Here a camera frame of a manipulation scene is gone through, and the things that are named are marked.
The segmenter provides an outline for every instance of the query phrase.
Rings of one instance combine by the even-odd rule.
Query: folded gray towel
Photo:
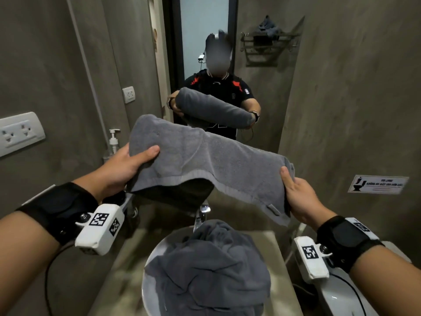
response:
[[[178,186],[193,179],[205,179],[219,191],[246,203],[255,204],[272,220],[288,225],[285,188],[279,169],[285,165],[292,177],[293,165],[285,156],[262,151],[201,128],[173,124],[153,115],[140,116],[130,134],[130,155],[159,145],[160,154],[140,167],[128,183],[128,191],[148,197],[145,191],[162,186]],[[197,187],[196,210],[208,193]],[[183,195],[177,194],[177,201]],[[159,200],[171,204],[169,200]]]
[[[249,235],[209,220],[145,267],[154,277],[161,316],[260,316],[270,274]]]
[[[212,95],[189,88],[180,90],[176,103],[185,114],[187,124],[193,127],[206,129],[209,126],[206,122],[211,122],[232,128],[246,128],[254,122],[251,113]]]

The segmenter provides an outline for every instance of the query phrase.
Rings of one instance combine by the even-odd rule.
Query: qr-like marker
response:
[[[363,232],[370,232],[368,228],[365,227],[365,225],[361,224],[360,222],[353,223],[355,226],[357,226],[360,230]]]
[[[118,222],[117,218],[115,218],[114,222],[111,224],[111,227],[109,228],[109,232],[111,233],[111,235],[115,236],[119,227],[120,227],[120,223]]]
[[[314,246],[313,245],[310,245],[310,246],[302,246],[302,249],[304,251],[304,255],[306,255],[306,258],[308,260],[313,260],[315,258],[319,258],[319,255],[317,255],[317,252],[314,249]]]
[[[104,225],[108,216],[109,214],[107,213],[96,213],[95,216],[92,218],[92,221],[89,223],[89,225],[102,226]]]

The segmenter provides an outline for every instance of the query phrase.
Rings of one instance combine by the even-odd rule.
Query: toilet sign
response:
[[[399,194],[409,177],[355,175],[348,193]]]

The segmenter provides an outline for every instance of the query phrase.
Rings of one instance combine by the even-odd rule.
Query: white outlet plate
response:
[[[34,112],[0,119],[0,157],[45,139]]]
[[[128,88],[123,89],[123,95],[124,95],[124,103],[130,103],[134,100],[136,100],[136,94],[134,93],[133,86],[129,86]]]

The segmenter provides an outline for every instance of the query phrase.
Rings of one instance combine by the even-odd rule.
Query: person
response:
[[[260,104],[254,98],[250,87],[239,77],[228,73],[232,57],[232,41],[229,35],[223,31],[219,31],[218,38],[210,34],[206,39],[205,55],[207,68],[188,77],[182,87],[197,90],[234,106],[242,107],[252,113],[257,122],[260,117]],[[179,90],[170,95],[168,106],[182,117],[184,113],[177,107],[176,101],[178,92]],[[234,140],[237,137],[237,129],[215,123],[211,123],[206,131]]]
[[[54,197],[56,206],[61,207],[66,203],[64,190],[56,187],[59,194],[51,192],[49,195],[47,192],[44,202],[38,202],[43,208],[31,206],[30,202],[27,207],[24,205],[0,220],[0,315],[7,313],[52,259],[60,244],[69,240],[70,235],[62,239],[62,233],[57,233],[62,226],[57,229],[46,221],[61,225],[63,213],[80,206],[75,202],[83,200],[85,207],[94,203],[98,205],[105,197],[122,191],[139,166],[155,158],[159,151],[158,146],[153,146],[130,157],[126,145],[96,171],[65,184],[73,192],[76,191],[72,194],[71,206],[66,210],[59,211],[51,206]],[[284,166],[280,169],[280,175],[292,207],[291,212],[300,222],[319,232],[325,224],[339,217],[323,206],[307,181],[297,177],[293,180]],[[48,218],[43,210],[60,219],[55,221]],[[384,246],[372,246],[362,253],[351,266],[350,277],[379,315],[421,315],[421,271]]]

